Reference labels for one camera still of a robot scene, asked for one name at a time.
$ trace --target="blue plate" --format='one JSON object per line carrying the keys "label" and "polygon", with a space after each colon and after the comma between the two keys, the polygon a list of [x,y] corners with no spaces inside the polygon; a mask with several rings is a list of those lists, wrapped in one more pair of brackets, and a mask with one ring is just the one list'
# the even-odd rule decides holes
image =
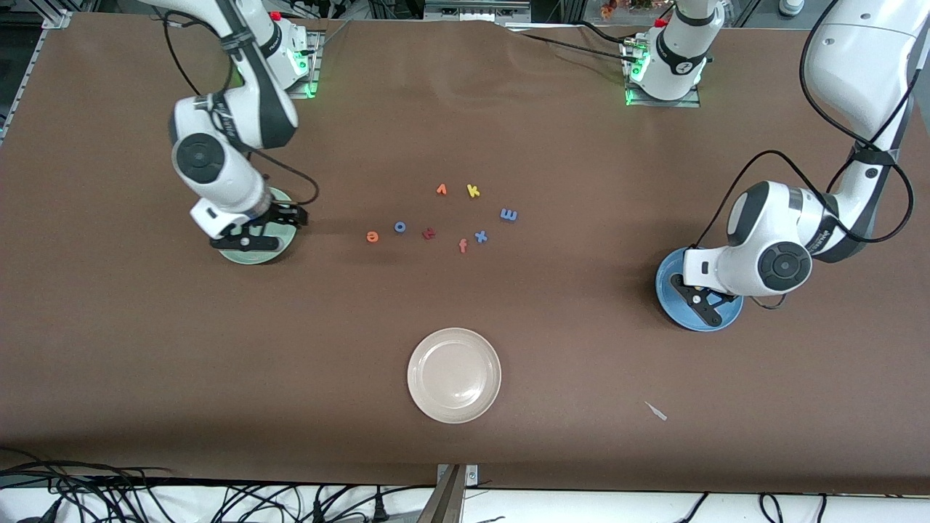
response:
{"label": "blue plate", "polygon": [[[743,297],[738,296],[730,303],[724,303],[717,307],[717,314],[723,320],[719,326],[711,327],[704,323],[698,313],[694,312],[691,307],[684,301],[684,298],[671,285],[672,275],[681,274],[684,271],[684,250],[679,248],[672,254],[665,257],[656,272],[656,295],[658,302],[665,309],[665,313],[685,329],[696,330],[697,332],[714,332],[723,329],[733,323],[733,320],[739,316],[739,311],[743,310]],[[718,296],[710,295],[708,301],[711,305],[722,301]]]}

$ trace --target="green plate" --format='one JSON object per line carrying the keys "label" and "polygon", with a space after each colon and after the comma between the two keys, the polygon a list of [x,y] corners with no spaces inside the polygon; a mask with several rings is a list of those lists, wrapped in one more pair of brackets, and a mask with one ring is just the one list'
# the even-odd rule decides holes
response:
{"label": "green plate", "polygon": [[[271,188],[272,196],[275,200],[290,200],[287,194],[284,192]],[[251,233],[257,235],[259,233],[260,227],[251,227]],[[234,235],[238,235],[242,229],[236,227],[232,230]],[[290,245],[291,240],[294,239],[294,236],[297,234],[297,229],[292,225],[282,225],[280,223],[269,223],[265,226],[265,235],[274,236],[278,238],[278,244],[280,245],[277,250],[251,250],[248,252],[243,252],[241,250],[221,250],[219,254],[222,254],[230,262],[241,263],[243,265],[258,265],[259,263],[270,262],[277,258],[279,254],[285,251],[287,246]]]}

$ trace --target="small white scrap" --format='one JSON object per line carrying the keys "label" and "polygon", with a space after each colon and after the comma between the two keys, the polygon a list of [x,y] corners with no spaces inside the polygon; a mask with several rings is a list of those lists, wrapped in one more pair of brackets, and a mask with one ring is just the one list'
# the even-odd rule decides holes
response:
{"label": "small white scrap", "polygon": [[661,410],[656,409],[655,407],[653,407],[652,404],[649,403],[648,401],[644,401],[643,403],[645,403],[645,404],[652,410],[652,413],[655,414],[655,415],[657,415],[658,418],[659,418],[660,420],[662,420],[663,422],[665,422],[665,421],[667,421],[667,420],[669,419],[668,416],[666,416],[665,414],[662,414],[662,411],[661,411]]}

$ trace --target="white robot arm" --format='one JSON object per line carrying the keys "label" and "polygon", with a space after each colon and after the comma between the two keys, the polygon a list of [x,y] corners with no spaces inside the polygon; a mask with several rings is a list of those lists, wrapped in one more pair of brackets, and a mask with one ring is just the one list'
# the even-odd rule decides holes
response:
{"label": "white robot arm", "polygon": [[[805,76],[819,98],[851,130],[878,149],[857,143],[835,194],[762,181],[741,194],[726,226],[728,245],[684,252],[684,284],[731,296],[773,296],[800,287],[812,260],[839,262],[871,237],[885,182],[897,160],[910,116],[907,74],[924,31],[930,0],[843,0],[812,36]],[[927,46],[917,57],[923,68]]]}
{"label": "white robot arm", "polygon": [[[265,50],[251,30],[251,26],[260,26],[267,34],[271,19],[262,11],[264,20],[259,20],[253,12],[252,23],[246,23],[240,6],[252,6],[252,0],[145,1],[209,25],[243,79],[240,87],[225,87],[175,104],[169,125],[172,161],[184,183],[201,196],[191,216],[212,238],[214,248],[280,252],[289,238],[283,241],[264,234],[266,226],[299,228],[307,224],[306,212],[272,201],[271,189],[243,156],[247,151],[281,147],[297,130],[294,104],[274,77]],[[258,234],[252,234],[253,227],[259,229]]]}
{"label": "white robot arm", "polygon": [[711,43],[724,26],[720,0],[678,0],[671,9],[668,25],[637,35],[645,40],[645,54],[630,73],[633,83],[663,101],[679,100],[700,81]]}

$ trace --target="white plate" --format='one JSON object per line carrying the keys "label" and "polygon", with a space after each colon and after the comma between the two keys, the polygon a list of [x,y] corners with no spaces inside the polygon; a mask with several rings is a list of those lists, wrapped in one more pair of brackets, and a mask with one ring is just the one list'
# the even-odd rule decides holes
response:
{"label": "white plate", "polygon": [[410,356],[407,388],[417,407],[437,422],[470,422],[498,397],[498,353],[473,330],[437,330]]}

